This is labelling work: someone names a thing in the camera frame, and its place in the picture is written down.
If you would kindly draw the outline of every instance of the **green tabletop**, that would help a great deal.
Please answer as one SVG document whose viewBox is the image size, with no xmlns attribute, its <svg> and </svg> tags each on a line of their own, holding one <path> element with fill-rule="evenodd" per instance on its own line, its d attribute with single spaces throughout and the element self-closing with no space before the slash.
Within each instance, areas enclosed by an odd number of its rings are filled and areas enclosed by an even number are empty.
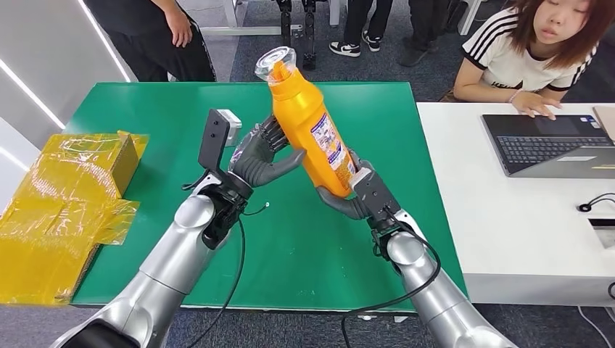
<svg viewBox="0 0 615 348">
<path fill-rule="evenodd" d="M 317 83 L 346 145 L 372 162 L 466 292 L 427 145 L 408 83 Z M 73 297 L 74 305 L 110 301 L 132 279 L 197 179 L 199 145 L 210 108 L 230 109 L 242 135 L 271 112 L 264 83 L 99 83 L 68 133 L 149 134 L 124 198 L 141 206 L 121 246 L 103 246 Z M 226 166 L 232 149 L 225 151 Z M 372 254 L 370 230 L 326 207 L 300 168 L 257 188 L 243 217 L 244 272 L 229 307 L 351 310 L 404 294 L 390 264 Z M 237 271 L 237 227 L 183 304 L 221 306 Z M 391 310 L 412 310 L 403 302 Z"/>
</svg>

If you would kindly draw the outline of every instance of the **white wall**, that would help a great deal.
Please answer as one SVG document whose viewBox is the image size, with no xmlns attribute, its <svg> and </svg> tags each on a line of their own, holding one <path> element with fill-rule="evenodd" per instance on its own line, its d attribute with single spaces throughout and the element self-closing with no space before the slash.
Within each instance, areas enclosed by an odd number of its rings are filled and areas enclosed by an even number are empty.
<svg viewBox="0 0 615 348">
<path fill-rule="evenodd" d="M 0 214 L 39 154 L 26 138 L 0 118 Z"/>
<path fill-rule="evenodd" d="M 63 123 L 96 82 L 125 80 L 78 0 L 0 1 L 0 59 Z M 0 116 L 41 148 L 61 129 L 19 94 L 0 70 Z"/>
</svg>

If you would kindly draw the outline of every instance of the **laptop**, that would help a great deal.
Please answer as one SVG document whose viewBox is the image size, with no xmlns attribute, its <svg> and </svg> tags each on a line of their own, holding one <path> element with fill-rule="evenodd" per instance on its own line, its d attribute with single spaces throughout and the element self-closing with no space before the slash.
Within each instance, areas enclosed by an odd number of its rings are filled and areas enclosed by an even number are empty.
<svg viewBox="0 0 615 348">
<path fill-rule="evenodd" d="M 590 115 L 482 115 L 504 173 L 514 178 L 615 178 L 615 146 Z"/>
</svg>

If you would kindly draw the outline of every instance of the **yellow plastic bottle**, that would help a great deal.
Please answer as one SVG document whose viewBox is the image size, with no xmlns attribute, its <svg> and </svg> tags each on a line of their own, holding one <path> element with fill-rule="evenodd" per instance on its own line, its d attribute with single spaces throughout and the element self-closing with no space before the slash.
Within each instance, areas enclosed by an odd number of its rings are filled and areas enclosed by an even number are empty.
<svg viewBox="0 0 615 348">
<path fill-rule="evenodd" d="M 325 108 L 323 94 L 303 78 L 296 59 L 292 48 L 272 49 L 258 60 L 255 73 L 269 83 L 273 115 L 289 143 L 305 149 L 303 167 L 314 186 L 346 197 L 355 165 Z"/>
</svg>

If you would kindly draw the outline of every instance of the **laptop keyboard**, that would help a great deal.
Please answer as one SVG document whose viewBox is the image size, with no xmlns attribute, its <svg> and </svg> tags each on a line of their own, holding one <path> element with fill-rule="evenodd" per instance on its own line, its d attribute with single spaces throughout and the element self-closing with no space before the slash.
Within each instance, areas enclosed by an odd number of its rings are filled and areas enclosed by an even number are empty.
<svg viewBox="0 0 615 348">
<path fill-rule="evenodd" d="M 516 164 L 541 163 L 581 146 L 613 146 L 613 142 L 605 137 L 498 136 L 498 142 L 506 160 Z"/>
</svg>

